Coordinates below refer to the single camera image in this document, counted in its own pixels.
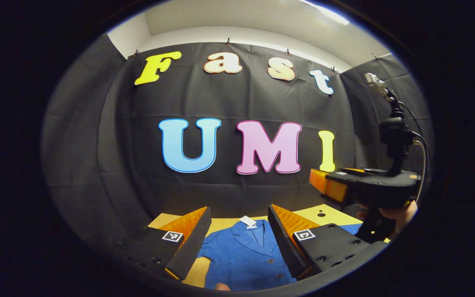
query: pink letter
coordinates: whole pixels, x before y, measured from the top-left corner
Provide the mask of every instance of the pink letter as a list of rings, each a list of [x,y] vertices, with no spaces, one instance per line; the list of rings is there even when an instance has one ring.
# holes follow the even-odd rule
[[[272,169],[278,154],[280,163],[275,167],[278,173],[300,171],[298,164],[298,134],[302,130],[300,124],[281,124],[274,141],[270,141],[262,124],[256,120],[239,122],[237,129],[243,133],[243,159],[241,165],[237,167],[238,173],[254,174],[259,171],[259,167],[254,164],[254,154],[258,155],[265,172]]]

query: blue shirt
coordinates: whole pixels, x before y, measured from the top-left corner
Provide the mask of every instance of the blue shirt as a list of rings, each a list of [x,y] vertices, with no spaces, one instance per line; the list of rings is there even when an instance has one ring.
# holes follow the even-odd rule
[[[355,234],[360,225],[340,227]],[[240,221],[205,238],[198,258],[212,260],[206,274],[206,289],[222,283],[232,291],[253,291],[296,282],[283,261],[269,222],[258,220],[256,226],[247,229]]]

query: cutout letter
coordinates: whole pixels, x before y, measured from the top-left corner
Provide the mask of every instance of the cutout letter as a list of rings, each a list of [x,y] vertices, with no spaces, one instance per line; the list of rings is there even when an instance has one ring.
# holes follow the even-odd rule
[[[309,72],[310,75],[315,77],[316,84],[320,91],[326,94],[333,94],[333,89],[327,86],[327,82],[329,81],[329,77],[322,73],[322,70],[313,70]]]
[[[267,72],[272,78],[292,80],[296,77],[292,71],[293,64],[291,61],[282,58],[270,58],[269,68]]]
[[[199,158],[190,159],[183,154],[183,130],[188,127],[188,122],[173,118],[159,123],[159,129],[162,130],[162,156],[166,165],[175,171],[201,172],[215,161],[215,131],[221,126],[221,121],[216,118],[201,118],[195,124],[202,132],[203,151]]]
[[[333,139],[335,135],[329,131],[320,131],[318,136],[322,139],[322,164],[321,171],[333,172],[335,171],[335,164],[333,163]]]
[[[223,71],[226,73],[238,73],[243,69],[239,65],[239,57],[235,53],[213,53],[208,56],[208,59],[209,61],[203,67],[207,73],[222,73]]]
[[[148,57],[146,59],[146,66],[144,66],[144,70],[140,77],[135,81],[135,85],[157,81],[157,79],[159,79],[157,69],[160,69],[160,72],[163,73],[168,70],[168,67],[170,67],[170,64],[172,63],[170,58],[177,60],[180,57],[181,52],[163,53]]]
[[[243,159],[236,169],[238,173],[254,174],[259,171],[259,167],[254,163],[255,154],[258,155],[265,172],[272,169],[278,155],[280,163],[275,167],[278,173],[300,171],[298,164],[298,134],[302,130],[300,124],[281,124],[274,141],[270,141],[262,124],[256,120],[239,122],[237,129],[243,133]]]

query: yellow table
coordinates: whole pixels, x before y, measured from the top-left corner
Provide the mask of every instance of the yellow table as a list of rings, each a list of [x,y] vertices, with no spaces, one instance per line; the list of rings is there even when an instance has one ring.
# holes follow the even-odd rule
[[[324,217],[319,217],[320,210],[323,214],[326,214]],[[307,209],[297,210],[294,211],[295,214],[298,214],[308,220],[311,220],[321,226],[324,224],[334,223],[339,226],[345,224],[361,224],[362,221],[353,218],[343,212],[340,212],[332,207],[329,207],[325,204],[317,205],[315,207],[310,207]],[[181,216],[175,216],[173,214],[160,214],[151,224],[149,227],[151,228],[160,228],[165,224],[180,218]],[[239,221],[240,218],[212,218],[212,224],[210,225],[208,232],[206,235],[210,235],[213,232],[230,228],[234,226],[236,222]],[[261,217],[251,217],[253,220],[267,220],[267,216]],[[183,280],[184,284],[197,286],[200,288],[204,288],[204,284],[206,281],[206,274],[208,273],[208,269],[210,266],[210,259],[205,257],[199,257],[195,260],[194,265],[190,269],[185,280]]]

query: jacket collar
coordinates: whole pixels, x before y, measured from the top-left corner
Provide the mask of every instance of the jacket collar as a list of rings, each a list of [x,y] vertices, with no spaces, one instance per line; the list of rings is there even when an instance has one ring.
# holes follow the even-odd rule
[[[247,224],[241,221],[232,226],[232,235],[234,235],[234,239],[245,246],[245,248],[253,250],[254,252],[258,252],[262,255],[272,256],[272,250],[276,248],[277,243],[269,222],[266,220],[257,220],[256,226],[258,226],[258,229],[263,230],[263,246],[258,244],[254,239],[252,239],[252,237],[246,234],[246,232],[250,231],[251,229],[247,229]]]

